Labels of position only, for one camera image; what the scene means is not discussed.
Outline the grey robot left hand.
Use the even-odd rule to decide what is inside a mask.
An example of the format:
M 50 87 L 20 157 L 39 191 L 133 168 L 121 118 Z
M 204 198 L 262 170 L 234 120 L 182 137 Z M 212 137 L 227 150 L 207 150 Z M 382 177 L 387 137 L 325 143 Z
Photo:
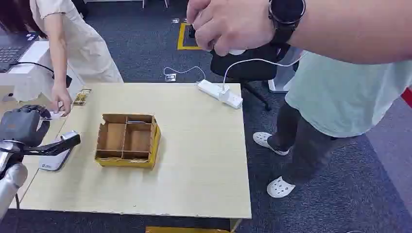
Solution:
M 51 118 L 49 110 L 42 105 L 24 105 L 7 111 L 0 122 L 0 139 L 13 140 L 29 147 L 37 147 L 43 141 L 50 122 L 40 120 Z

